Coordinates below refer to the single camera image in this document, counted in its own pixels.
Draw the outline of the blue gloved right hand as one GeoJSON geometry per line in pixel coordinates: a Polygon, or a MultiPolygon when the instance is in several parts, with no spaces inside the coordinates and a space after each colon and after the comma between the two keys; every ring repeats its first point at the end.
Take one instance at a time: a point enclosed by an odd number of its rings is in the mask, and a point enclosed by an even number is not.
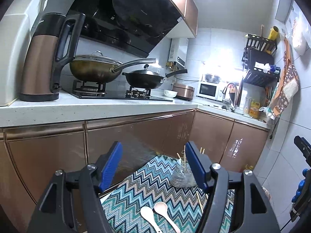
{"type": "Polygon", "coordinates": [[[302,174],[303,174],[303,176],[304,176],[304,179],[301,180],[300,183],[298,184],[298,189],[297,189],[297,191],[296,191],[296,193],[295,193],[295,196],[292,198],[292,203],[295,203],[295,202],[298,200],[299,196],[301,195],[302,190],[303,190],[303,187],[304,187],[305,182],[306,182],[306,175],[307,175],[307,173],[308,173],[309,171],[310,171],[310,169],[307,169],[307,168],[305,168],[305,169],[303,170],[302,174]]]}

